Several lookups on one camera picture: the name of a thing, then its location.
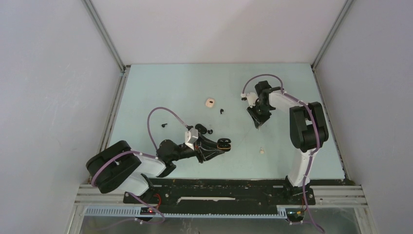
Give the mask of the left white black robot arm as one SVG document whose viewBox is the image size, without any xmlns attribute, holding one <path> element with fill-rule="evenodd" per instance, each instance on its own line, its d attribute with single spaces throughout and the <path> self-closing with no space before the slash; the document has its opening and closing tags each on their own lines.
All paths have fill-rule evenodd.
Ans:
<svg viewBox="0 0 413 234">
<path fill-rule="evenodd" d="M 178 145 L 166 139 L 152 156 L 132 150 L 126 141 L 121 140 L 90 158 L 86 169 L 92 178 L 91 185 L 102 194 L 122 190 L 131 192 L 142 203 L 148 203 L 154 197 L 149 177 L 167 177 L 176 169 L 176 161 L 195 158 L 204 163 L 230 150 L 229 138 L 212 141 L 200 135 L 193 144 Z"/>
</svg>

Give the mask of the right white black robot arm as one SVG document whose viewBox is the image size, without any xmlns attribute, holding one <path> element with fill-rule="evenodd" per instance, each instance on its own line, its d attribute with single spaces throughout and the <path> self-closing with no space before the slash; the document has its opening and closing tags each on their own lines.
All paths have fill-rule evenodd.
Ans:
<svg viewBox="0 0 413 234">
<path fill-rule="evenodd" d="M 241 99 L 247 101 L 246 110 L 257 129 L 270 119 L 272 111 L 289 114 L 290 141 L 297 153 L 286 177 L 290 186 L 284 189 L 283 197 L 290 204 L 297 203 L 303 197 L 301 188 L 310 182 L 314 157 L 329 138 L 322 105 L 305 103 L 282 87 L 271 87 L 266 80 L 256 84 L 254 92 L 242 92 Z"/>
</svg>

